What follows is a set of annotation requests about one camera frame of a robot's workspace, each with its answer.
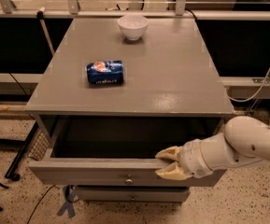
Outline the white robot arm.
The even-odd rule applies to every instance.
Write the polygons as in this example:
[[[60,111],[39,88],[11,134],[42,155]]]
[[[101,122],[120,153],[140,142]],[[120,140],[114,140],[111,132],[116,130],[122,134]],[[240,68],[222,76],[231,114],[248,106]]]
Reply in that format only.
[[[255,118],[238,116],[226,123],[222,133],[163,149],[155,158],[172,162],[155,171],[168,180],[202,178],[216,170],[259,165],[270,162],[270,127]]]

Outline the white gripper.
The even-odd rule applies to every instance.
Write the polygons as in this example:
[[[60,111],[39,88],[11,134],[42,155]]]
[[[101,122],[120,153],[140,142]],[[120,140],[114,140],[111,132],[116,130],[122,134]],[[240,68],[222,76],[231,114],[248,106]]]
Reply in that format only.
[[[174,161],[165,168],[155,171],[155,174],[163,179],[181,181],[190,178],[191,175],[202,178],[213,174],[203,157],[199,139],[187,142],[182,147],[163,149],[155,155],[155,158]]]

